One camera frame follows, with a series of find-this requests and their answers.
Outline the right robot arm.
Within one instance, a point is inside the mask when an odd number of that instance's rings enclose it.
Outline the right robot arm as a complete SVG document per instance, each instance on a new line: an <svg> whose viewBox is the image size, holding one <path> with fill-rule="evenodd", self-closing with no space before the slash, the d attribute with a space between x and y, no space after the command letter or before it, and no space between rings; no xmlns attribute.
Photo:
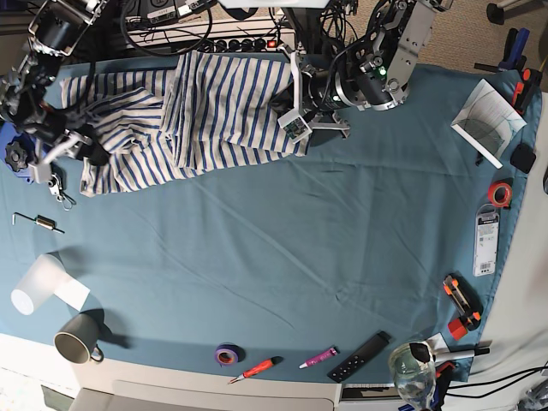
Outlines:
<svg viewBox="0 0 548 411"><path fill-rule="evenodd" d="M106 1L45 1L28 27L28 47L21 61L1 82L1 118L19 132L36 140L36 149L48 146L45 158L34 155L37 164L60 156L87 159L104 166L110 154L86 120L83 102L95 78L91 63L84 92L68 107L58 109L44 101L47 88L56 80L63 61L70 57L86 31L103 14Z"/></svg>

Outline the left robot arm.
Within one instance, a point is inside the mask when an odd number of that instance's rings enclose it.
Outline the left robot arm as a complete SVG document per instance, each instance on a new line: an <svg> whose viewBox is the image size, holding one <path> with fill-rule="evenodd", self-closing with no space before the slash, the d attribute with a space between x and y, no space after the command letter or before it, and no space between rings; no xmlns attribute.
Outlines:
<svg viewBox="0 0 548 411"><path fill-rule="evenodd" d="M365 33L351 43L346 37L354 29L347 17L356 13L356 1L329 1L322 10L283 9L300 48L277 46L289 59L292 74L291 83L270 101L279 126L294 141L315 129L348 137L350 126L339 110L389 110L403 104L435 16L451 5L436 0L379 1Z"/></svg>

